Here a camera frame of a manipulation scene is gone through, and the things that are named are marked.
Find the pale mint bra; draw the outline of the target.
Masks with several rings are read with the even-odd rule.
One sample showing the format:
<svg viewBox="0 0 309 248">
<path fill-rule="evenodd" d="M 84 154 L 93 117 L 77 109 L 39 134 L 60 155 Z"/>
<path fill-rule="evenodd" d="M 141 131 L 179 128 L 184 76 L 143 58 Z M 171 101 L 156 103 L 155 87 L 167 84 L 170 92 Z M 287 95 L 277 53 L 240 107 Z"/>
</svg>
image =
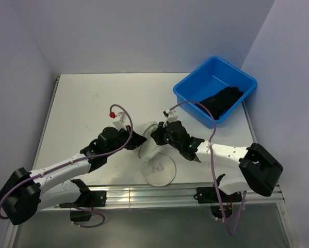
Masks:
<svg viewBox="0 0 309 248">
<path fill-rule="evenodd" d="M 142 163 L 148 163 L 159 152 L 161 152 L 163 146 L 157 145 L 156 142 L 150 138 L 144 144 L 142 144 L 139 150 L 139 158 Z"/>
</svg>

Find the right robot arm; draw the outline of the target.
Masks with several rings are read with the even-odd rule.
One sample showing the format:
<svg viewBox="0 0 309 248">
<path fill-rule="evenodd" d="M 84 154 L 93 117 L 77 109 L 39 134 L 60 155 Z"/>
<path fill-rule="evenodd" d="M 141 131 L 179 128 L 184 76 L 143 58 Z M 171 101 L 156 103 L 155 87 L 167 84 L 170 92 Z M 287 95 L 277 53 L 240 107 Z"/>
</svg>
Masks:
<svg viewBox="0 0 309 248">
<path fill-rule="evenodd" d="M 283 166 L 262 145 L 252 143 L 249 147 L 233 147 L 215 144 L 202 138 L 190 136 L 178 120 L 164 124 L 151 133 L 159 145 L 170 145 L 188 161 L 209 162 L 211 169 L 223 167 L 223 173 L 215 176 L 213 197 L 224 201 L 230 195 L 252 190 L 271 196 L 283 172 Z"/>
</svg>

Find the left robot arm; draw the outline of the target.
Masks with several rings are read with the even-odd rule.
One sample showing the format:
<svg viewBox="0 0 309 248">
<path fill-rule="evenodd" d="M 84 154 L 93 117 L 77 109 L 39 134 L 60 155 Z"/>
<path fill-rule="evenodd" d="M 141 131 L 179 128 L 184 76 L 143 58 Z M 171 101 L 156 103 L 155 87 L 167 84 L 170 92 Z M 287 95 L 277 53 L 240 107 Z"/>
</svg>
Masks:
<svg viewBox="0 0 309 248">
<path fill-rule="evenodd" d="M 0 219 L 13 225 L 28 221 L 37 211 L 63 205 L 79 209 L 95 203 L 89 187 L 79 175 L 91 173 L 122 150 L 134 150 L 146 142 L 131 126 L 103 129 L 96 139 L 63 162 L 38 170 L 15 170 L 0 190 Z"/>
</svg>

